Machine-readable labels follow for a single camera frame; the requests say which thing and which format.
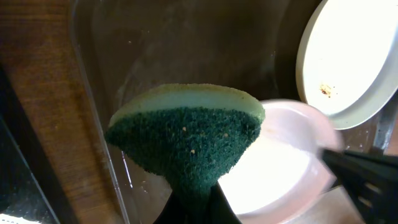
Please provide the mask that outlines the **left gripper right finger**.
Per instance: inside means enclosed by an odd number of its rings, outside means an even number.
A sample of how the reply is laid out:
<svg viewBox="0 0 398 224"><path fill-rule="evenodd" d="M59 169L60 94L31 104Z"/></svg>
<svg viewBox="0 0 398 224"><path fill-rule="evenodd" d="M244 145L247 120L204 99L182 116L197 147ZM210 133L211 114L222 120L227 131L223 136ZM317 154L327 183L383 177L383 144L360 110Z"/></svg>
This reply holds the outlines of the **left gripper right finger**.
<svg viewBox="0 0 398 224"><path fill-rule="evenodd" d="M212 186L205 213L206 224L241 224L219 184Z"/></svg>

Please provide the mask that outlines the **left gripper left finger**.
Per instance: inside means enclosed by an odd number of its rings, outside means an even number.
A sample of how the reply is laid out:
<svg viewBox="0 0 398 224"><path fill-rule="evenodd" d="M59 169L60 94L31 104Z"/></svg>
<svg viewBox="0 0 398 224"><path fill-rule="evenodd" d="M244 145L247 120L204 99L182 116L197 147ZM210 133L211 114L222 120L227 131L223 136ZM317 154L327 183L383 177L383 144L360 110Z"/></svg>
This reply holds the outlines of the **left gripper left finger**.
<svg viewBox="0 0 398 224"><path fill-rule="evenodd" d="M167 203L154 224L185 224L186 210L175 192L170 194Z"/></svg>

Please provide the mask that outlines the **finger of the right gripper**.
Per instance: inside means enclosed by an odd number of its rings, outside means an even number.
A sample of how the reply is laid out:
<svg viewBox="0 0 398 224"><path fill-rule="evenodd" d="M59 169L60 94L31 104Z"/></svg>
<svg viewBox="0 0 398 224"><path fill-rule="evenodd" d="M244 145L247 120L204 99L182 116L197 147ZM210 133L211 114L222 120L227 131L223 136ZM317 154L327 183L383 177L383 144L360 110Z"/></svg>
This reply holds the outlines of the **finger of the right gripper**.
<svg viewBox="0 0 398 224"><path fill-rule="evenodd" d="M365 223L397 224L397 157L325 149L322 160Z"/></svg>

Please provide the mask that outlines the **white plate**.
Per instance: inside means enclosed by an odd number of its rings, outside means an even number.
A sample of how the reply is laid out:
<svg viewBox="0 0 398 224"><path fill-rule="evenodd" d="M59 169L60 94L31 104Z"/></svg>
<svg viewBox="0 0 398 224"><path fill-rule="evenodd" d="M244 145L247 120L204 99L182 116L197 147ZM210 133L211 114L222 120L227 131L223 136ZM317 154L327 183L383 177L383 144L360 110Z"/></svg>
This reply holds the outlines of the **white plate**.
<svg viewBox="0 0 398 224"><path fill-rule="evenodd" d="M324 149L340 152L341 134L316 108L267 100L261 133L218 183L241 223L284 223L309 209L335 181Z"/></svg>
<svg viewBox="0 0 398 224"><path fill-rule="evenodd" d="M397 91L397 0L323 0L302 35L300 99L338 130L372 118Z"/></svg>

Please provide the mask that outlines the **green yellow sponge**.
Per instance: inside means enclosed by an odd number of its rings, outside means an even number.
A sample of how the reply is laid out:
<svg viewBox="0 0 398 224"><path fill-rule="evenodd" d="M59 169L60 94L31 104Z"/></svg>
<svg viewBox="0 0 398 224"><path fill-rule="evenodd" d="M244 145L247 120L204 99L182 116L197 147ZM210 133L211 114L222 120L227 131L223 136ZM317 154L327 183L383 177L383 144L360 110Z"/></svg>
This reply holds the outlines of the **green yellow sponge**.
<svg viewBox="0 0 398 224"><path fill-rule="evenodd" d="M218 179L259 137L266 115L245 91L164 84L112 115L104 138L145 171L162 176L181 204L202 212Z"/></svg>

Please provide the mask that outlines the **white plate top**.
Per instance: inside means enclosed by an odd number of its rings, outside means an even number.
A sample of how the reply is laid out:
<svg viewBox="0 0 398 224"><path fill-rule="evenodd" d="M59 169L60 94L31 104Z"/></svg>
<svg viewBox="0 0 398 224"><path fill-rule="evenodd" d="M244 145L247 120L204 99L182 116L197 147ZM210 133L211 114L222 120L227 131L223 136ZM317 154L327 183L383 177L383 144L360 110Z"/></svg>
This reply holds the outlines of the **white plate top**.
<svg viewBox="0 0 398 224"><path fill-rule="evenodd" d="M338 130L372 118L397 91L397 0L323 0L302 35L300 99Z"/></svg>

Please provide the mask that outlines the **black plastic tray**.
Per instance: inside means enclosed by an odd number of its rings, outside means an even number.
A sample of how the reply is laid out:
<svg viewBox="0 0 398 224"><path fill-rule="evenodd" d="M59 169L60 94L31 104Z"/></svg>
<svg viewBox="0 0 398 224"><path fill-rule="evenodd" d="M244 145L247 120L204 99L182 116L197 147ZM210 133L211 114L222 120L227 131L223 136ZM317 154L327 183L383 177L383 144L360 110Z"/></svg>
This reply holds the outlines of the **black plastic tray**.
<svg viewBox="0 0 398 224"><path fill-rule="evenodd" d="M78 223L4 71L1 72L1 223Z"/></svg>

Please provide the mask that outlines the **brown serving tray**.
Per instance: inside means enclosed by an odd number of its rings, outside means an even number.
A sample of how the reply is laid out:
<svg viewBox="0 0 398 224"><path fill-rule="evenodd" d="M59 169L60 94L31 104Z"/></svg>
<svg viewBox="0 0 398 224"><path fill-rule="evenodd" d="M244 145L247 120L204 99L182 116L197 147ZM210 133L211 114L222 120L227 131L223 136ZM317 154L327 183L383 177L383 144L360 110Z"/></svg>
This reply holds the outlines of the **brown serving tray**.
<svg viewBox="0 0 398 224"><path fill-rule="evenodd" d="M261 104L307 104L299 96L295 66L304 30L321 2L73 1L73 44L121 207L113 223L154 223L173 190L164 177L106 142L112 115L147 90L174 83L227 86ZM343 130L329 119L341 134L340 152L363 153L374 143L373 117ZM336 178L309 209L284 223L364 221Z"/></svg>

